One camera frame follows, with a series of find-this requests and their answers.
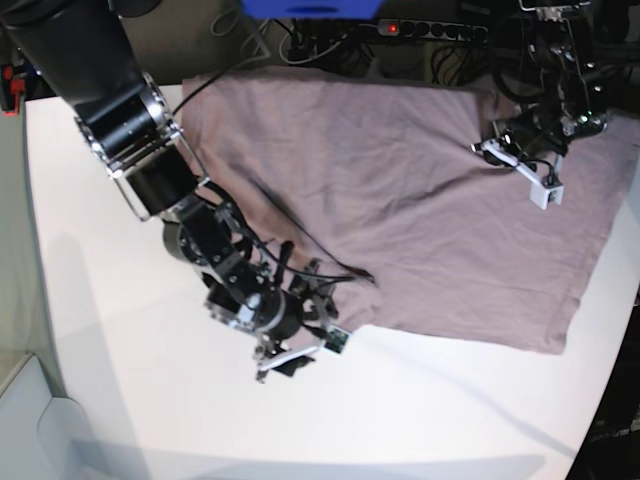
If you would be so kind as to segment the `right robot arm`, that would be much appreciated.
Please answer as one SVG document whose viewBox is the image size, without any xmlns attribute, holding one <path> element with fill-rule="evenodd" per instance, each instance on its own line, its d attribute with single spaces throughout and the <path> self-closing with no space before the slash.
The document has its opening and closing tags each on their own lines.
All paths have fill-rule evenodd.
<svg viewBox="0 0 640 480">
<path fill-rule="evenodd" d="M 1 24 L 74 111 L 90 150 L 141 219 L 163 223 L 163 242 L 207 286 L 220 323 L 255 338 L 256 378 L 292 376 L 322 350 L 341 353 L 332 293 L 316 262 L 291 268 L 249 226 L 236 201 L 206 174 L 152 77 L 138 65 L 105 1 L 5 1 Z"/>
</svg>

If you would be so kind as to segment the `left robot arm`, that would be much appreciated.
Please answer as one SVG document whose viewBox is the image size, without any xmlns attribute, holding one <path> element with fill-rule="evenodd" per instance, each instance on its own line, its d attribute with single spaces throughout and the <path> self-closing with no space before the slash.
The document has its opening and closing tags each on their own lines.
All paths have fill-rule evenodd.
<svg viewBox="0 0 640 480">
<path fill-rule="evenodd" d="M 522 112 L 495 122 L 491 138 L 471 150 L 492 165 L 517 171 L 546 199 L 559 200 L 559 178 L 570 143 L 601 133 L 606 125 L 603 84 L 596 70 L 588 1 L 519 1 L 497 16 L 488 54 L 495 86 Z M 517 94 L 503 76 L 498 42 L 509 22 L 520 26 L 520 57 L 537 69 L 541 92 Z"/>
</svg>

